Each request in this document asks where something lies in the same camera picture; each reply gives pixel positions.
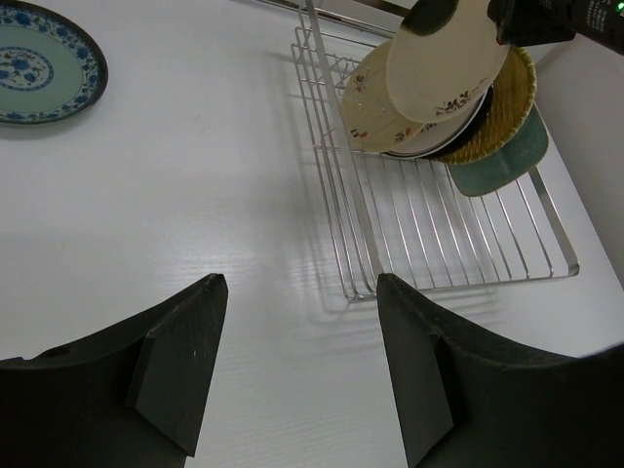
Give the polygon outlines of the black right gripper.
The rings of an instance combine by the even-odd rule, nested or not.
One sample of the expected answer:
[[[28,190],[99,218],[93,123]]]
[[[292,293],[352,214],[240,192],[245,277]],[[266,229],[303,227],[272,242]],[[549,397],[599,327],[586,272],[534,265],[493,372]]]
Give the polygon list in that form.
[[[576,35],[538,1],[491,0],[487,16],[495,24],[498,45],[532,47],[567,42]]]

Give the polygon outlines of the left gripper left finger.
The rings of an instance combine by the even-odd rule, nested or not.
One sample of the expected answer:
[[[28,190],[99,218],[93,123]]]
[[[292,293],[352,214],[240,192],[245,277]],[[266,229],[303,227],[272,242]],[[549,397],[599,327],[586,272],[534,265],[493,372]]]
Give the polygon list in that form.
[[[194,456],[225,320],[211,274],[83,338],[1,364],[5,467],[181,467]]]

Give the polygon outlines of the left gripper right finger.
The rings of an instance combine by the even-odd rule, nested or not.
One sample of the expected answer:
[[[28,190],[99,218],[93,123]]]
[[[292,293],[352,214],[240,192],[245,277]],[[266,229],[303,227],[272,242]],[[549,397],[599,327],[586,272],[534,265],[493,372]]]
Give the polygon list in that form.
[[[623,349],[524,345],[379,276],[378,317],[411,467],[619,467]]]

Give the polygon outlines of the round bamboo woven plate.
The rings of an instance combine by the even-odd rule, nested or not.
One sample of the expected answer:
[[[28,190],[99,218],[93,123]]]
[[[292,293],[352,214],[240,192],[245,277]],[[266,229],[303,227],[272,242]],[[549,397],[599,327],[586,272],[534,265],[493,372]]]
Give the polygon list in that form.
[[[485,122],[462,147],[436,160],[450,165],[469,164],[501,149],[525,122],[536,91],[533,60],[525,49],[512,47],[493,82],[492,103]]]

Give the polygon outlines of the cream plate with black patch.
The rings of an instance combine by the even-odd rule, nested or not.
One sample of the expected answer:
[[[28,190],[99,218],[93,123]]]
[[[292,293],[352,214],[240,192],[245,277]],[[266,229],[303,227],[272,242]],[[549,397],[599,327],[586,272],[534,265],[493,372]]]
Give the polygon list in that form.
[[[402,20],[386,61],[389,97],[406,118],[443,122],[493,83],[509,47],[497,42],[488,1],[419,0]]]

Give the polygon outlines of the glossy black round plate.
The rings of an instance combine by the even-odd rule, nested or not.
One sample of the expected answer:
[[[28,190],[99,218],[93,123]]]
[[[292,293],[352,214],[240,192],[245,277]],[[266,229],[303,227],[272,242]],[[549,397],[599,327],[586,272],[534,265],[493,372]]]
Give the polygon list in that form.
[[[493,89],[489,89],[486,97],[484,98],[481,108],[476,113],[470,124],[449,145],[434,152],[431,156],[429,156],[429,159],[436,159],[448,156],[450,155],[450,153],[465,146],[484,125],[491,109],[492,99]]]

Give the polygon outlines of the light green rectangular plate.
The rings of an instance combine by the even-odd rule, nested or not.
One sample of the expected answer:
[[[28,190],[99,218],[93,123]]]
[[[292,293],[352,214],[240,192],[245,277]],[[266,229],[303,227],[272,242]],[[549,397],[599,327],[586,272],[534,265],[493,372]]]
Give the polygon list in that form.
[[[518,132],[501,149],[474,163],[448,165],[448,170],[462,195],[480,197],[526,174],[543,159],[548,148],[548,132],[535,104]]]

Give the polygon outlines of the white plate with red characters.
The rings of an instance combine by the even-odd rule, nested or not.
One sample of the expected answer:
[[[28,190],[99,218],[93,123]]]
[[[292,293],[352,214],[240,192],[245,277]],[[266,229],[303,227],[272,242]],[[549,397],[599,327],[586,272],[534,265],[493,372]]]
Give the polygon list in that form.
[[[479,116],[482,107],[490,102],[491,91],[487,91],[468,110],[444,122],[426,124],[413,139],[401,143],[398,148],[386,152],[386,155],[398,158],[420,158],[432,155],[455,141]]]

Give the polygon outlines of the beige round plate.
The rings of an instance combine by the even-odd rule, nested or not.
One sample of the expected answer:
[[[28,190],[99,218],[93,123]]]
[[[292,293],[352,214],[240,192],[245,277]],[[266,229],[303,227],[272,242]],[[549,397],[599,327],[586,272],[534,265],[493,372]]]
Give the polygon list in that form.
[[[340,112],[353,150],[384,153],[415,138],[425,127],[403,116],[392,103],[386,83],[391,40],[369,52],[350,74]]]

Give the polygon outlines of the blue patterned round plate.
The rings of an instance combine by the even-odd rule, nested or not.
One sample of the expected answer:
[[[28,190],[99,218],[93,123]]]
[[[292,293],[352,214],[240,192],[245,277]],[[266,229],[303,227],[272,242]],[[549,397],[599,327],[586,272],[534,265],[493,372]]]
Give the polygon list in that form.
[[[93,107],[108,83],[97,42],[70,19],[24,1],[1,3],[1,123],[40,126]]]

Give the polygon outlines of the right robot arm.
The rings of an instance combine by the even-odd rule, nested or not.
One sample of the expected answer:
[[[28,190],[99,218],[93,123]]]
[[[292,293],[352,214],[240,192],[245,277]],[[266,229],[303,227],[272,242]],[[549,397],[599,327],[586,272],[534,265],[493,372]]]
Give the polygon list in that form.
[[[497,42],[516,47],[563,43],[581,35],[623,53],[623,3],[614,0],[497,0],[487,8]]]

